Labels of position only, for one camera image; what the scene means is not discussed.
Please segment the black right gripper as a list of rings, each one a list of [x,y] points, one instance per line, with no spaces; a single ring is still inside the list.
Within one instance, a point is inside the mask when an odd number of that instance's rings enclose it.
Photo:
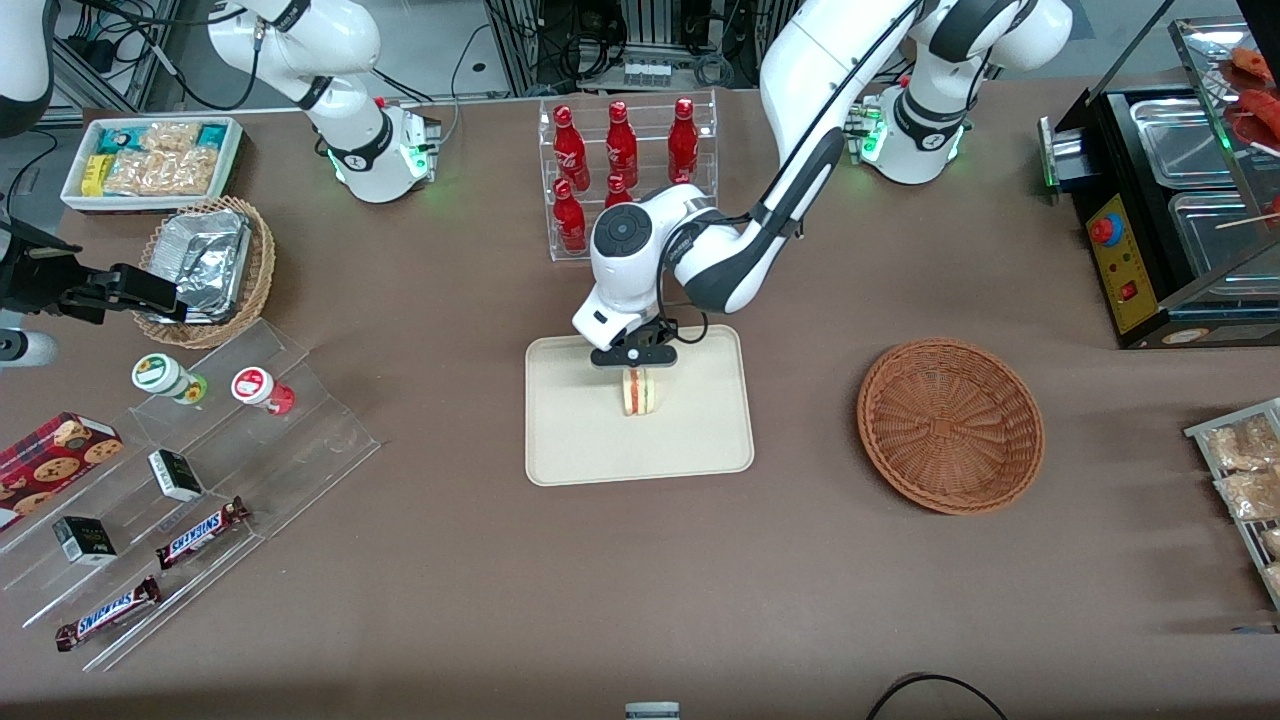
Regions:
[[[116,283],[125,309],[152,322],[187,322],[188,306],[172,281],[124,263],[110,270],[83,266],[77,260],[81,246],[20,220],[3,222],[3,229],[9,233],[1,263],[4,309],[101,324],[113,306],[109,290]]]

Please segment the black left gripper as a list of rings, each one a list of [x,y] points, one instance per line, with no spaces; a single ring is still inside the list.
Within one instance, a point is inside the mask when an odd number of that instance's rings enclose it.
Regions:
[[[646,324],[648,341],[646,345],[652,347],[669,345],[673,342],[684,342],[680,336],[680,323],[673,319],[653,319]],[[660,395],[666,386],[666,369],[655,369],[655,395]],[[621,372],[620,380],[621,393],[623,397],[628,397],[628,368],[625,366]]]

